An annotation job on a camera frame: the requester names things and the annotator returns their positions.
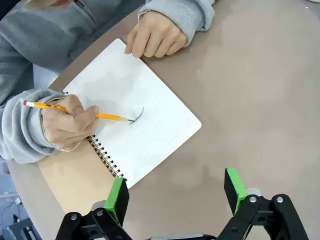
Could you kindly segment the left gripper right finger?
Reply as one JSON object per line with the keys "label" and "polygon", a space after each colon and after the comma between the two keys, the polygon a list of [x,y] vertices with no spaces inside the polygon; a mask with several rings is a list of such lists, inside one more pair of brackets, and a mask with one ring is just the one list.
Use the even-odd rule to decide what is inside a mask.
{"label": "left gripper right finger", "polygon": [[224,172],[224,191],[233,217],[218,240],[245,240],[253,226],[262,226],[271,240],[307,240],[302,221],[286,194],[272,199],[249,194],[237,170],[228,167]]}

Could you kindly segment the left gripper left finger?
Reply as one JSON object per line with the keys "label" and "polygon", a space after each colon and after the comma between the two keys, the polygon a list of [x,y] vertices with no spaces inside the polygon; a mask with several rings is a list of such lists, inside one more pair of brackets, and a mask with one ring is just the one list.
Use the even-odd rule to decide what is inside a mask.
{"label": "left gripper left finger", "polygon": [[56,235],[57,240],[130,240],[123,223],[130,194],[126,179],[114,180],[107,200],[96,202],[86,215],[67,213]]}

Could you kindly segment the person right hand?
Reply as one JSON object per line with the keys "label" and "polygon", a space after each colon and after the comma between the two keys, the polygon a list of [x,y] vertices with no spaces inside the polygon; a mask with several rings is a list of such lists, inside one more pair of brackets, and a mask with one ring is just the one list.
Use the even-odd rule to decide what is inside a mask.
{"label": "person right hand", "polygon": [[97,106],[84,109],[78,97],[73,94],[51,101],[50,104],[66,109],[66,112],[57,108],[42,110],[45,137],[55,148],[71,151],[93,133],[98,123],[96,115],[99,108]]}

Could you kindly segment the person left hand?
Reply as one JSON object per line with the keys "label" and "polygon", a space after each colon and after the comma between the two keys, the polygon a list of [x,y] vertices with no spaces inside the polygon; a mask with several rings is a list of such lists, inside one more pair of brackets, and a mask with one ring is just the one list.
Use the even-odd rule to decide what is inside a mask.
{"label": "person left hand", "polygon": [[148,11],[128,34],[124,53],[136,58],[162,58],[176,53],[187,41],[186,35],[168,17]]}

